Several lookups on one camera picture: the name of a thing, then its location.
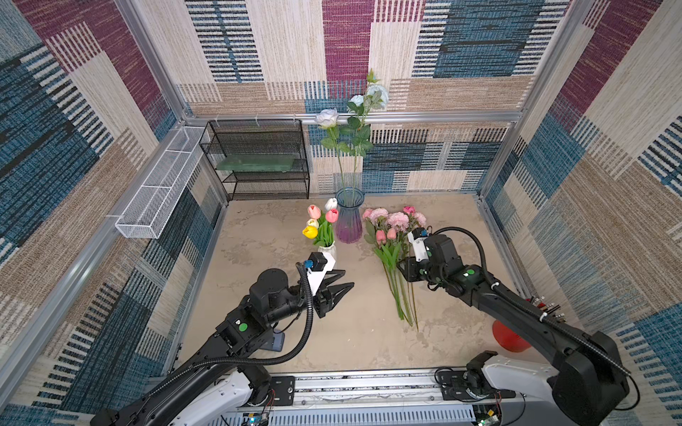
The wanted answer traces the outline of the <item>single pink tulip stem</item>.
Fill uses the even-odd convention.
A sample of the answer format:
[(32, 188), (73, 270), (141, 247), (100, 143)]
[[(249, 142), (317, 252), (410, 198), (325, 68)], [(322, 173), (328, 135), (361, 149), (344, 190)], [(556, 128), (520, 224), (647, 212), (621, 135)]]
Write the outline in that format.
[(374, 251), (375, 251), (375, 254), (379, 257), (379, 259), (381, 260), (381, 262), (383, 264), (383, 268), (385, 270), (385, 275), (386, 275), (386, 278), (387, 278), (388, 283), (389, 283), (389, 289), (390, 289), (390, 292), (392, 294), (391, 285), (390, 285), (389, 278), (388, 278), (388, 271), (387, 271), (387, 266), (389, 266), (389, 260), (387, 259), (387, 254), (386, 254), (386, 249), (385, 249), (385, 245), (387, 243), (386, 234), (389, 231), (389, 229), (387, 231), (382, 230), (382, 229), (379, 229), (376, 231), (376, 242), (377, 243), (376, 243), (376, 248), (374, 249)]

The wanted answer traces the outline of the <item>light pink carnation stem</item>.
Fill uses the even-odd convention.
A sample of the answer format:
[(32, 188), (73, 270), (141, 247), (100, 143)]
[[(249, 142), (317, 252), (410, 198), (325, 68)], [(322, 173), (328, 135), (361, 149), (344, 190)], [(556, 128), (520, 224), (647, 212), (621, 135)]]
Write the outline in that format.
[(410, 216), (404, 212), (392, 213), (387, 218), (387, 224), (397, 231), (406, 231), (410, 227)]

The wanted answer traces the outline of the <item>pink carnation twin stem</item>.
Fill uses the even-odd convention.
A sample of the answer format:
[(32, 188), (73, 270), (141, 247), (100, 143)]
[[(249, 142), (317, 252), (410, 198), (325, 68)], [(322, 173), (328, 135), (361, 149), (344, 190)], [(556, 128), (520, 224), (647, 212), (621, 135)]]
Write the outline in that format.
[(427, 219), (426, 219), (426, 216), (424, 214), (422, 214), (420, 212), (415, 212), (413, 214), (413, 218), (415, 218), (415, 220), (417, 221), (417, 223), (421, 227), (426, 227)]

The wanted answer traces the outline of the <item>pink peony cluster stem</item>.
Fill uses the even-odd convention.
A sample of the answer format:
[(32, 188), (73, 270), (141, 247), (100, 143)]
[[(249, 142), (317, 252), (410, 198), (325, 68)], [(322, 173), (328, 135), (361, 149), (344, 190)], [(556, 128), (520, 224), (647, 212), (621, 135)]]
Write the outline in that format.
[(376, 225), (378, 223), (378, 220), (382, 218), (387, 218), (388, 216), (388, 211), (383, 208), (379, 209), (366, 209), (364, 213), (362, 214), (362, 218), (365, 220), (369, 220), (369, 222), (373, 223), (373, 225)]

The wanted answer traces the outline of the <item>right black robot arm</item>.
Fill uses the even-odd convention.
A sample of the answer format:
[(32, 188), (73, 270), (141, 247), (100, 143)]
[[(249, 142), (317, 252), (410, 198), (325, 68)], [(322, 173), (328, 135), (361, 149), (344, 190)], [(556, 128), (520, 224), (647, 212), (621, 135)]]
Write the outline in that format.
[(641, 396), (611, 337), (569, 326), (511, 291), (488, 271), (480, 241), (475, 245), (481, 262), (465, 264), (446, 232), (442, 228), (431, 234), (418, 228), (408, 233), (414, 253), (398, 264), (405, 280), (444, 289), (485, 312), (546, 360), (543, 364), (521, 362), (487, 351), (467, 367), (474, 391), (529, 394), (554, 404), (578, 425), (599, 425), (612, 412), (622, 411), (627, 397)]

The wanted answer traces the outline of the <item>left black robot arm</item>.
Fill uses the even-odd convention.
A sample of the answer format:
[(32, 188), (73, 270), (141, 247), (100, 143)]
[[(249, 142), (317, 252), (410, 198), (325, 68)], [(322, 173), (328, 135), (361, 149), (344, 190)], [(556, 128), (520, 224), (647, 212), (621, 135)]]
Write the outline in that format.
[[(169, 425), (218, 378), (237, 369), (246, 374), (252, 390), (261, 391), (269, 376), (265, 367), (286, 363), (302, 352), (312, 334), (314, 318), (332, 311), (354, 287), (338, 284), (344, 270), (323, 272), (315, 295), (307, 270), (298, 263), (298, 285), (291, 287), (287, 273), (271, 268), (261, 273), (250, 293), (229, 312), (204, 345), (178, 369), (140, 399), (119, 410), (104, 408), (91, 425)], [(292, 350), (270, 359), (253, 354), (275, 336), (275, 323), (305, 314), (302, 336)]]

